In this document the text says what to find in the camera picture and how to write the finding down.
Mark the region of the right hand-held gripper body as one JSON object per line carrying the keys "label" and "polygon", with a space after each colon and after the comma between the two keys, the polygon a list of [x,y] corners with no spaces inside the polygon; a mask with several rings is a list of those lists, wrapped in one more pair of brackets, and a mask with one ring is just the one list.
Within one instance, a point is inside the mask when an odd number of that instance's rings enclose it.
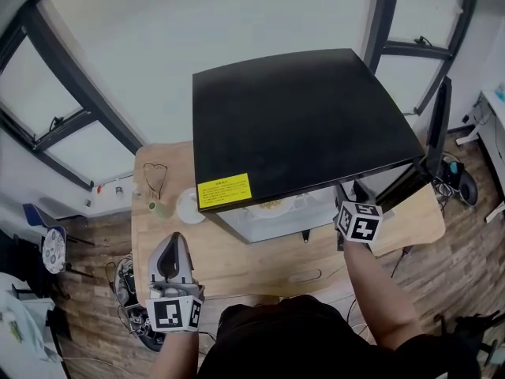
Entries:
{"label": "right hand-held gripper body", "polygon": [[337,250],[344,251],[345,242],[357,242],[369,251],[378,237],[383,220],[380,206],[351,201],[342,185],[335,187],[335,207],[337,215],[334,217],[337,231]]}

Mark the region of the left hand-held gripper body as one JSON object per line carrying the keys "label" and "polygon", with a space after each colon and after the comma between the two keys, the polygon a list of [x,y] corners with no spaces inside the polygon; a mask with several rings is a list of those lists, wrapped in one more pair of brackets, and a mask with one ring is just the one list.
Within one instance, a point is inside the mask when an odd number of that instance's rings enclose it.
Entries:
{"label": "left hand-held gripper body", "polygon": [[174,232],[151,254],[146,308],[155,332],[197,332],[204,286],[193,278],[193,263],[185,237]]}

